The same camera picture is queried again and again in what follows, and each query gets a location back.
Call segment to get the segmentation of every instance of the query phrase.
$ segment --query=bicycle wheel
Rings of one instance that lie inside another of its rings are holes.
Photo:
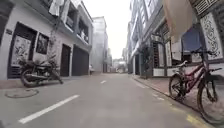
[[[197,95],[198,109],[211,124],[224,124],[224,88],[214,81],[202,82]]]
[[[169,82],[169,93],[173,99],[179,99],[181,97],[182,80],[179,75],[173,75]]]

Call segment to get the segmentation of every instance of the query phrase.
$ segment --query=red bicycle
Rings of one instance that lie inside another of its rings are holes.
[[[175,100],[182,101],[185,99],[186,94],[191,92],[197,85],[197,105],[202,117],[209,123],[222,124],[224,123],[224,97],[219,98],[220,95],[217,93],[214,82],[217,77],[211,74],[222,68],[209,69],[209,65],[204,59],[204,54],[213,56],[216,56],[216,54],[211,51],[203,51],[201,48],[191,53],[200,54],[202,62],[189,74],[185,72],[187,61],[178,65],[179,71],[176,71],[170,78],[170,96]]]

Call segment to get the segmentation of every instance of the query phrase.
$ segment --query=bicycle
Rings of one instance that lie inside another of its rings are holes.
[[[171,98],[179,101],[183,101],[186,94],[190,93],[191,90],[198,85],[198,93],[197,93],[197,106],[198,109],[202,115],[202,117],[209,123],[212,124],[223,124],[224,123],[224,112],[218,113],[220,115],[223,114],[223,117],[216,118],[217,115],[209,114],[210,111],[205,111],[205,106],[203,104],[203,101],[205,100],[205,95],[207,96],[207,100],[209,103],[217,103],[218,101],[222,101],[224,99],[219,99],[219,96],[216,91],[216,85],[214,83],[214,80],[216,78],[215,75],[212,75],[212,72],[221,70],[222,68],[217,69],[209,69],[209,65],[204,59],[204,54],[209,54],[216,56],[215,53],[211,51],[203,51],[203,49],[199,48],[196,51],[192,51],[191,54],[200,54],[202,61],[197,66],[196,69],[194,69],[191,73],[187,74],[184,70],[184,68],[187,66],[187,61],[184,61],[182,64],[178,65],[179,71],[176,71],[175,74],[170,78],[169,82],[169,94]]]

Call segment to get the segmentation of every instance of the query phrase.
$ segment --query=street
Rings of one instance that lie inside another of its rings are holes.
[[[37,95],[17,99],[1,90],[0,128],[211,127],[198,113],[126,74],[77,77],[35,90]]]

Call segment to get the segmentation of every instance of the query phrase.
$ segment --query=bicycle seat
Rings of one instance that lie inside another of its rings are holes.
[[[177,67],[186,67],[186,64],[187,64],[187,60],[185,60],[183,63],[177,65]]]

